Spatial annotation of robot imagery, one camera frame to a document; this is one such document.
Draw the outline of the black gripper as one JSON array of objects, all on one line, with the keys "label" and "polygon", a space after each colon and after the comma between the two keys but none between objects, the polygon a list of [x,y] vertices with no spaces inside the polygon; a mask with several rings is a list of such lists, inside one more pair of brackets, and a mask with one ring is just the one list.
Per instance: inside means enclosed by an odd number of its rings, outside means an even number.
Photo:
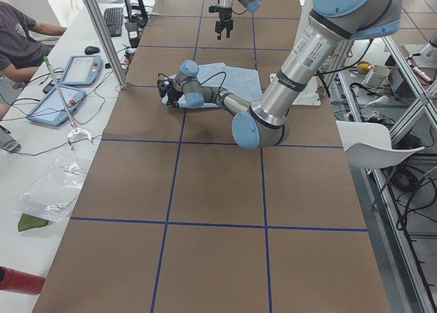
[{"label": "black gripper", "polygon": [[221,40],[222,32],[226,31],[226,37],[230,38],[231,31],[233,30],[234,21],[232,19],[232,9],[220,7],[218,12],[219,20],[215,23],[214,31],[217,33],[217,40]]},{"label": "black gripper", "polygon": [[179,99],[182,97],[182,93],[176,90],[173,86],[167,89],[167,106],[179,107]]}]

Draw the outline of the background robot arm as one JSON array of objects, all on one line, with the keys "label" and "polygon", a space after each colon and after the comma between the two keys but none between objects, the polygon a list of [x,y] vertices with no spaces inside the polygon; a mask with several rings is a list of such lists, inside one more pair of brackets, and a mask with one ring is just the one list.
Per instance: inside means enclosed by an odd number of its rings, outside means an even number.
[{"label": "background robot arm", "polygon": [[428,40],[427,44],[425,44],[421,50],[420,54],[427,59],[436,60],[436,39],[437,39],[437,32],[434,33],[434,35]]}]

